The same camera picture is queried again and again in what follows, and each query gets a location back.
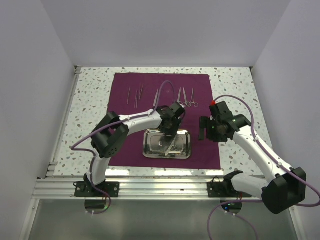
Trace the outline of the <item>steel scissors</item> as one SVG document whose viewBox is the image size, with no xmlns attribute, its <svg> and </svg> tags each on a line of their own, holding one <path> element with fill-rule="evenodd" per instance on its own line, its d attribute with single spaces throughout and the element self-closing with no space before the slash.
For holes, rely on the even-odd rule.
<svg viewBox="0 0 320 240">
<path fill-rule="evenodd" d="M 191 107 L 191 103 L 187 100 L 187 93 L 185 88 L 183 88 L 183 98 L 184 98 L 184 102 L 182 104 L 186 107 Z"/>
<path fill-rule="evenodd" d="M 180 105 L 183 105 L 182 101 L 181 101 L 181 87 L 179 88 L 178 90 L 178 95 L 177 95 L 177 102 L 180 104 Z"/>
</svg>

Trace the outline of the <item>steel hemostat clamp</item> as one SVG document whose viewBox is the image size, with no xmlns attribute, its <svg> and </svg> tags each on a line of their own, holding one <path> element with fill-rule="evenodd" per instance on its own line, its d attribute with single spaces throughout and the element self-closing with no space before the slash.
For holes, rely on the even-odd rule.
<svg viewBox="0 0 320 240">
<path fill-rule="evenodd" d="M 194 88 L 192 89 L 192 92 L 191 92 L 191 98 L 190 98 L 190 101 L 189 101 L 189 106 L 193 106 L 195 108 L 197 108 L 199 106 L 199 104 L 197 102 L 195 102 L 195 94 L 194 94 Z"/>
</svg>

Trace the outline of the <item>steel tweezers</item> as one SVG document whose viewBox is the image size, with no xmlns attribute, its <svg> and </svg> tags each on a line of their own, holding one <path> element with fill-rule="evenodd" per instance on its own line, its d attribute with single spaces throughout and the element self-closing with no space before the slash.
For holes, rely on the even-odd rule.
<svg viewBox="0 0 320 240">
<path fill-rule="evenodd" d="M 157 91 L 156 91 L 156 94 L 155 94 L 155 97 L 154 97 L 154 101 L 153 101 L 153 107 L 155 107 L 156 104 L 157 104 L 158 94 L 159 94 L 159 89 L 157 89 Z"/>
</svg>

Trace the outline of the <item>steel scalpel handle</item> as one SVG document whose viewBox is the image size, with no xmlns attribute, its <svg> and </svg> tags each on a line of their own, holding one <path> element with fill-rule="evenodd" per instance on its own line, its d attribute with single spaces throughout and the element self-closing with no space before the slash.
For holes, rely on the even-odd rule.
<svg viewBox="0 0 320 240">
<path fill-rule="evenodd" d="M 170 154 L 171 149 L 173 148 L 173 146 L 174 146 L 174 144 L 175 144 L 175 141 L 176 141 L 176 137 L 174 137 L 174 138 L 172 139 L 171 144 L 169 145 L 168 149 L 166 150 L 166 152 L 165 152 L 165 156 L 166 156 L 166 157 Z"/>
</svg>

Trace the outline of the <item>thin steel forceps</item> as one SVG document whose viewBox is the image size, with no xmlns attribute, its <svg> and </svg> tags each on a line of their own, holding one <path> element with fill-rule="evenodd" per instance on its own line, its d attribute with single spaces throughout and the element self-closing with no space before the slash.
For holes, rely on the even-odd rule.
<svg viewBox="0 0 320 240">
<path fill-rule="evenodd" d="M 142 93 L 143 93 L 143 88 L 144 88 L 144 84 L 141 83 L 139 85 L 139 89 L 136 90 L 136 94 L 135 94 L 135 100 L 134 100 L 134 107 L 137 109 L 138 108 L 138 103 L 141 100 L 142 97 Z"/>
</svg>

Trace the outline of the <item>purple cloth wrap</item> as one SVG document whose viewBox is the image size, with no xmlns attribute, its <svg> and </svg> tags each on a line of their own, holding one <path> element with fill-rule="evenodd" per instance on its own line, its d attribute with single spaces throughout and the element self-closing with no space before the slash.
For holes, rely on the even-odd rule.
<svg viewBox="0 0 320 240">
<path fill-rule="evenodd" d="M 135 108 L 136 90 L 144 84 L 138 108 Z M 127 88 L 130 88 L 127 105 Z M 191 156 L 187 159 L 155 159 L 143 156 L 144 133 L 128 136 L 119 153 L 111 158 L 109 164 L 115 167 L 147 167 L 218 170 L 220 166 L 219 145 L 208 139 L 200 141 L 200 117 L 210 115 L 209 105 L 213 100 L 210 77 L 207 74 L 159 74 L 159 73 L 116 73 L 111 86 L 108 111 L 118 115 L 130 115 L 148 111 L 152 108 L 157 89 L 161 91 L 160 106 L 169 106 L 177 100 L 184 100 L 185 88 L 187 100 L 194 89 L 194 100 L 198 107 L 187 107 L 181 129 L 190 133 Z"/>
</svg>

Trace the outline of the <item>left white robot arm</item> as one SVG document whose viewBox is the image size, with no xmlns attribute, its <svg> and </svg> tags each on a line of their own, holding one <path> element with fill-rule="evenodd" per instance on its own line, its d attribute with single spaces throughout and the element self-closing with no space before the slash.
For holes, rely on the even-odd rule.
<svg viewBox="0 0 320 240">
<path fill-rule="evenodd" d="M 158 129 L 164 135 L 174 137 L 185 112 L 185 107 L 175 101 L 170 106 L 158 106 L 131 115 L 118 115 L 114 111 L 107 113 L 90 134 L 91 146 L 98 154 L 98 159 L 91 162 L 86 174 L 89 180 L 87 192 L 95 197 L 103 193 L 105 172 L 110 159 L 121 150 L 128 136 L 148 129 Z"/>
</svg>

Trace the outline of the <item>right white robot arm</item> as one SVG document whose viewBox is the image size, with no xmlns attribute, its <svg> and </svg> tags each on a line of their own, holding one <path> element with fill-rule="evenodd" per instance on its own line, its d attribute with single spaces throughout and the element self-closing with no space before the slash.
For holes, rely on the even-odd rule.
<svg viewBox="0 0 320 240">
<path fill-rule="evenodd" d="M 211 116 L 199 118 L 200 141 L 208 139 L 215 143 L 234 141 L 255 162 L 264 178 L 246 175 L 236 170 L 223 177 L 222 181 L 213 179 L 207 183 L 209 197 L 239 197 L 241 193 L 259 198 L 273 214 L 299 204 L 305 200 L 306 172 L 293 168 L 281 159 L 265 143 L 259 141 L 251 122 L 242 114 L 233 115 L 223 102 L 209 106 Z"/>
</svg>

